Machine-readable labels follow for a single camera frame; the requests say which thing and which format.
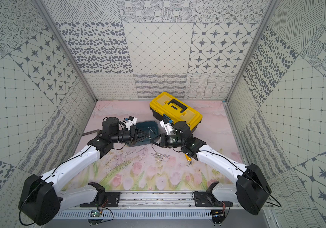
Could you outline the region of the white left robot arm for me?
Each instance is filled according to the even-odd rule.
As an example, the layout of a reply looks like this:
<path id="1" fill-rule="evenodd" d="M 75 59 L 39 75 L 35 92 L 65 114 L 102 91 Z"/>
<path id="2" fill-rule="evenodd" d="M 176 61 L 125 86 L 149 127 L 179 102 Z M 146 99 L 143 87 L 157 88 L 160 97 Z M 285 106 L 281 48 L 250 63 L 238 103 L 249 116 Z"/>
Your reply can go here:
<path id="1" fill-rule="evenodd" d="M 123 121 L 107 117 L 102 122 L 102 130 L 80 152 L 41 176 L 33 174 L 28 177 L 21 193 L 20 213 L 41 226 L 59 212 L 80 204 L 103 206 L 107 202 L 106 189 L 96 182 L 65 193 L 61 190 L 77 174 L 114 149 L 114 144 L 139 141 L 136 122 L 137 118 L 132 116 Z"/>

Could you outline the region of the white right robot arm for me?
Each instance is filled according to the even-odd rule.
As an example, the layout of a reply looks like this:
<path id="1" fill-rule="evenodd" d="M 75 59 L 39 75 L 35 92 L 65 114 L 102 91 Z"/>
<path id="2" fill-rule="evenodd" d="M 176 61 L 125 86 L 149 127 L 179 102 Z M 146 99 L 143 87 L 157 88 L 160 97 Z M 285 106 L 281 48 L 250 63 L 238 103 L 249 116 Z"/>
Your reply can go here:
<path id="1" fill-rule="evenodd" d="M 188 158 L 205 163 L 227 177 L 235 186 L 227 188 L 222 183 L 211 184 L 208 194 L 217 201 L 239 203 L 247 212 L 258 215 L 271 196 L 271 189 L 261 169 L 255 165 L 245 165 L 215 151 L 203 140 L 193 136 L 185 121 L 170 123 L 166 132 L 150 142 L 161 148 L 180 148 Z"/>

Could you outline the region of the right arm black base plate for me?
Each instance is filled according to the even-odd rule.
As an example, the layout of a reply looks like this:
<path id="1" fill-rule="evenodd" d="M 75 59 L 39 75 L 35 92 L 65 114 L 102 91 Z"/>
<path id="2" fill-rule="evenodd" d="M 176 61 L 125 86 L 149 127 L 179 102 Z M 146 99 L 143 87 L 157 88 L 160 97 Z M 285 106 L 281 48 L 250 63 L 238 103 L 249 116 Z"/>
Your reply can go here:
<path id="1" fill-rule="evenodd" d="M 233 203 L 230 201 L 218 201 L 214 196 L 207 192 L 194 191 L 192 193 L 192 198 L 194 199 L 195 207 L 232 207 Z"/>

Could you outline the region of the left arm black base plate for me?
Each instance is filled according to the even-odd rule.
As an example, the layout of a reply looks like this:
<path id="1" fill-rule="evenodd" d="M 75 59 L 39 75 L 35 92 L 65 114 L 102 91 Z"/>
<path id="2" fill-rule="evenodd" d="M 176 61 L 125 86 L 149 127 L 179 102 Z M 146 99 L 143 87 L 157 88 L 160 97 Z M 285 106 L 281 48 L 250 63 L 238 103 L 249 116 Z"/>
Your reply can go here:
<path id="1" fill-rule="evenodd" d="M 120 201 L 120 192 L 98 192 L 94 206 L 117 208 Z"/>

